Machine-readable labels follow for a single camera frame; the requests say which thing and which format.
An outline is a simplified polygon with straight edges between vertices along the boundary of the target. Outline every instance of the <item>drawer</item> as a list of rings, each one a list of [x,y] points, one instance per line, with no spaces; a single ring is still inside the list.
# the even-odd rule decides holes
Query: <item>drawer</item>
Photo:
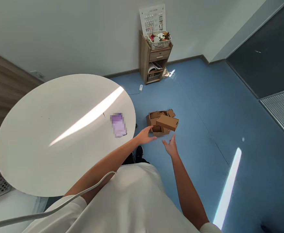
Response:
[[[171,50],[164,50],[161,52],[154,52],[154,53],[150,53],[149,55],[149,61],[158,61],[158,60],[162,60],[162,59],[167,59],[170,55],[170,51]]]

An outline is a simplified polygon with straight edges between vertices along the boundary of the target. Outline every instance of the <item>wooden shelf unit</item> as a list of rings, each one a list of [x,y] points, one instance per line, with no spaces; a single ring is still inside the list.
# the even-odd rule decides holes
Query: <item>wooden shelf unit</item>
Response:
[[[164,49],[159,50],[152,50],[151,47],[148,45],[147,41],[145,40],[142,32],[139,32],[140,36],[140,55],[139,55],[139,69],[140,69],[140,75],[144,81],[145,84],[158,82],[161,80],[162,75],[165,70],[165,66],[167,64],[167,61],[169,59],[173,44],[170,42],[169,46]],[[156,61],[159,63],[159,65],[162,67],[160,70],[151,71],[148,73],[148,64],[152,61]],[[147,76],[149,74],[155,74],[160,73],[159,78],[155,80],[148,81]]]

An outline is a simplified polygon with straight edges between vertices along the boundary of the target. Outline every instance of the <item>wooden wall panel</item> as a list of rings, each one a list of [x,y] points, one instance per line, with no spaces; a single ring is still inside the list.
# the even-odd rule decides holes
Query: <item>wooden wall panel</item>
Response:
[[[42,80],[0,57],[0,125],[20,99],[42,83]]]

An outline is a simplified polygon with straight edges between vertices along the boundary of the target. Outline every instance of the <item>small cardboard box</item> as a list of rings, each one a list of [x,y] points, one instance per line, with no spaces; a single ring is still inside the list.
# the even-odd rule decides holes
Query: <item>small cardboard box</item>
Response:
[[[166,115],[161,115],[157,120],[156,124],[163,127],[175,131],[178,126],[179,119],[172,118]]]
[[[158,119],[159,117],[156,117],[154,119],[151,119],[151,124],[150,125],[157,125],[156,124],[156,120]]]
[[[155,117],[155,118],[151,118],[154,116],[168,116],[168,112],[167,111],[156,111],[156,112],[150,112],[147,116],[146,116],[146,121],[147,121],[147,125],[148,126],[154,126],[151,129],[151,132],[153,133],[154,136],[156,137],[160,137],[166,134],[170,133],[169,129],[160,127],[159,125],[156,124],[156,121],[159,119],[159,117]]]
[[[169,117],[175,117],[175,113],[173,112],[172,109],[169,109],[167,112]]]
[[[156,112],[149,113],[149,117],[150,117],[151,119],[160,117],[160,112],[159,112],[159,111],[156,111]]]

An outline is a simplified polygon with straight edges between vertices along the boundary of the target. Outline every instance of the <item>laundry basket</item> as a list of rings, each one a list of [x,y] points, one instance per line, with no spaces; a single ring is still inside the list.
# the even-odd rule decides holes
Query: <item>laundry basket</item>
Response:
[[[165,40],[165,41],[159,41],[159,42],[152,42],[151,39],[149,38],[152,34],[159,34],[163,31],[156,31],[156,32],[150,32],[147,34],[147,42],[149,44],[149,46],[151,47],[152,50],[157,50],[157,49],[164,49],[167,48],[170,44],[171,41],[171,36],[169,36],[169,40]]]

